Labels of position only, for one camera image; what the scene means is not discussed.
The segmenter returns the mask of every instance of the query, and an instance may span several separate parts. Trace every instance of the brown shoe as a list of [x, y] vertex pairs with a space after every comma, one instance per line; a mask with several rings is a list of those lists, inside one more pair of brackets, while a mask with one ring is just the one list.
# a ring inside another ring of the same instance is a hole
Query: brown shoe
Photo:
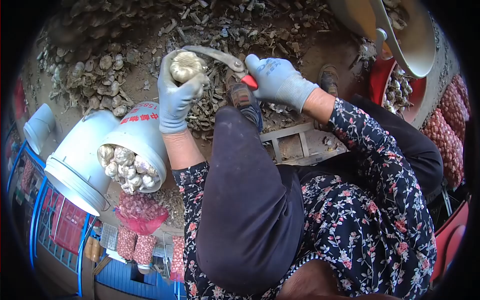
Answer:
[[[338, 97], [338, 75], [336, 73], [336, 67], [333, 64], [328, 63], [320, 69], [317, 84], [330, 95]], [[317, 130], [329, 131], [327, 126], [319, 124], [317, 120], [313, 121], [313, 127]]]

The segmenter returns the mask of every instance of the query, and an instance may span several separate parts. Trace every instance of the person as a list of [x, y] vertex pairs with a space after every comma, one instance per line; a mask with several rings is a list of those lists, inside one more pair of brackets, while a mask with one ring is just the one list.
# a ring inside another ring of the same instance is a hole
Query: person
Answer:
[[[258, 89], [227, 76], [230, 105], [216, 112], [207, 163], [185, 119], [208, 78], [177, 87], [169, 67], [179, 51], [163, 58], [157, 85], [159, 128], [185, 204], [187, 298], [413, 299], [429, 288], [436, 244], [423, 195], [443, 166], [426, 136], [363, 97], [338, 98], [334, 66], [319, 86], [288, 60], [250, 54]], [[350, 151], [315, 166], [275, 165], [259, 138], [257, 99], [312, 117]]]

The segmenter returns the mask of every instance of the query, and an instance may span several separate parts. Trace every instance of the gray work glove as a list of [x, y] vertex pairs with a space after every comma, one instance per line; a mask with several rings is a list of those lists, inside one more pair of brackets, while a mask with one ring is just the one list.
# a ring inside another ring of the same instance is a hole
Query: gray work glove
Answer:
[[261, 60], [250, 54], [245, 59], [245, 65], [258, 83], [258, 90], [253, 91], [255, 97], [286, 105], [299, 113], [310, 93], [319, 87], [303, 78], [288, 60]]
[[158, 108], [160, 126], [162, 133], [178, 133], [187, 128], [188, 111], [193, 98], [199, 98], [204, 92], [204, 85], [208, 85], [208, 77], [205, 74], [198, 74], [180, 87], [170, 74], [172, 60], [178, 53], [185, 50], [174, 50], [162, 59], [160, 75], [158, 76]]

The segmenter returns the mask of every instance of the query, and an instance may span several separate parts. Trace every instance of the floral shirt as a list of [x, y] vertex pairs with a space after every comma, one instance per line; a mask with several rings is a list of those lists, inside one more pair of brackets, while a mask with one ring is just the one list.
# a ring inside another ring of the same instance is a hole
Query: floral shirt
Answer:
[[328, 261], [346, 296], [385, 293], [418, 298], [429, 287], [436, 260], [433, 222], [410, 164], [394, 137], [363, 110], [337, 99], [334, 134], [359, 153], [369, 187], [319, 176], [302, 186], [305, 231], [290, 270], [275, 288], [242, 297], [213, 282], [196, 263], [195, 236], [208, 163], [173, 171], [185, 203], [185, 288], [189, 299], [274, 299], [282, 284], [312, 259]]

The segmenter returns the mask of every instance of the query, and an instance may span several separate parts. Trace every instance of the knee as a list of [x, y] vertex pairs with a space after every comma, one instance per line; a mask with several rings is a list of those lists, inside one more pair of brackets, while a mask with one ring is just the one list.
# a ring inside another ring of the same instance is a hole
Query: knee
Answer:
[[428, 151], [418, 155], [416, 160], [421, 166], [415, 168], [417, 180], [424, 195], [434, 192], [444, 178], [444, 164], [437, 146], [430, 140]]

